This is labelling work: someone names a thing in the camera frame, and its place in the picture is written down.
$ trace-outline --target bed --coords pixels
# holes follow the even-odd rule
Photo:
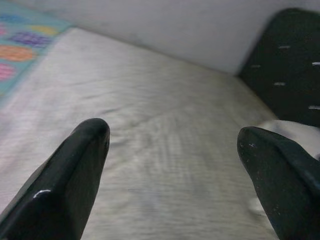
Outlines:
[[[0,211],[72,129],[110,151],[83,240],[274,239],[249,214],[241,127],[276,119],[233,76],[70,28],[0,108]]]

